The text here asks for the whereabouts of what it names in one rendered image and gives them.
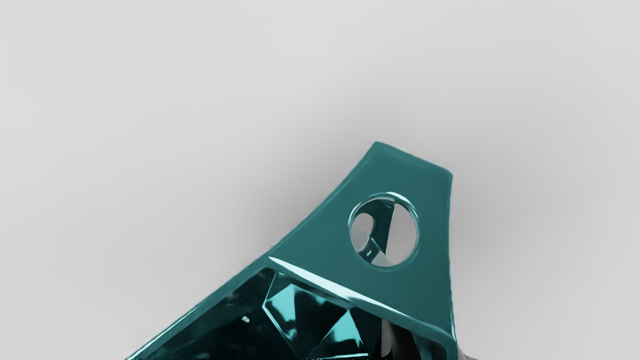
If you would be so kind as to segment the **teal faceted mug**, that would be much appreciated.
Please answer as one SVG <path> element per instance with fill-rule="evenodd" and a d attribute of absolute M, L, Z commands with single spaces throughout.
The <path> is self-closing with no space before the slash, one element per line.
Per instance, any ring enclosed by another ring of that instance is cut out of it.
<path fill-rule="evenodd" d="M 455 332 L 452 183 L 373 143 L 302 223 L 127 360 L 473 360 Z"/>

